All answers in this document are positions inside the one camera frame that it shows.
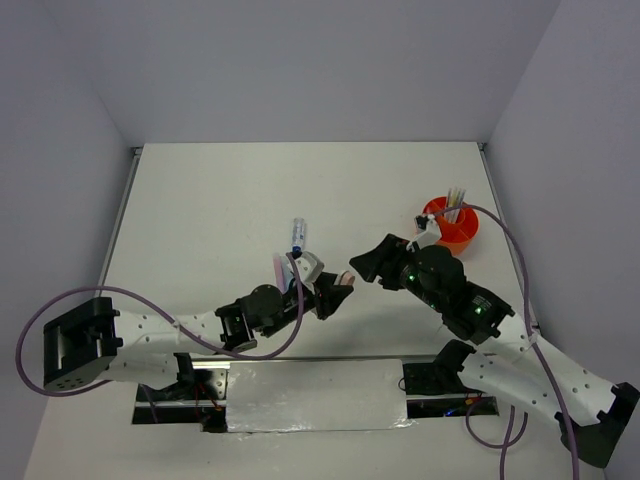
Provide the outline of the clear blue gel pen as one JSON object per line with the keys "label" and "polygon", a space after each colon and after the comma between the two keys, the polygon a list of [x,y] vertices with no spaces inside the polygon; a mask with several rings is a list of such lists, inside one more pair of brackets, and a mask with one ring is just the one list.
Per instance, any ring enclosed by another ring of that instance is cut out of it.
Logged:
{"label": "clear blue gel pen", "polygon": [[458,204],[456,206],[454,206],[454,210],[452,210],[450,212],[450,220],[453,223],[457,223],[458,222],[458,217],[459,217],[461,206],[462,206],[462,204],[464,202],[465,194],[466,194],[466,190],[464,188],[460,188],[460,195],[459,195],[459,199],[458,199]]}

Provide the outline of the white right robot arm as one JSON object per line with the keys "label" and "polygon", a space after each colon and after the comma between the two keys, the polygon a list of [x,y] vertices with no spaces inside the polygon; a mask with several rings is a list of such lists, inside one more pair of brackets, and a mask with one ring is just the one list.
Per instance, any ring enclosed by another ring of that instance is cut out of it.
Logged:
{"label": "white right robot arm", "polygon": [[441,317],[453,334],[434,361],[436,383],[500,397],[558,428],[579,460],[605,468],[639,402],[627,382],[614,384],[527,330],[508,303],[469,281],[447,248],[410,246],[387,235],[349,262],[361,278],[406,290]]}

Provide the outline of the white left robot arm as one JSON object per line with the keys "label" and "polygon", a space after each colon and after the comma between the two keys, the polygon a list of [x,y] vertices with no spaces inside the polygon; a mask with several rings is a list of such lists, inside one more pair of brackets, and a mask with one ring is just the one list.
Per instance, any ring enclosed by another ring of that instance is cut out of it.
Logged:
{"label": "white left robot arm", "polygon": [[196,385],[194,354],[218,350],[241,354],[259,337],[270,338],[294,324],[300,313],[332,316],[353,292],[354,275],[322,272],[289,284],[286,292],[269,284],[214,311],[176,316],[137,314],[96,297],[43,327],[43,387],[56,394],[98,380],[144,384],[172,398],[189,396]]}

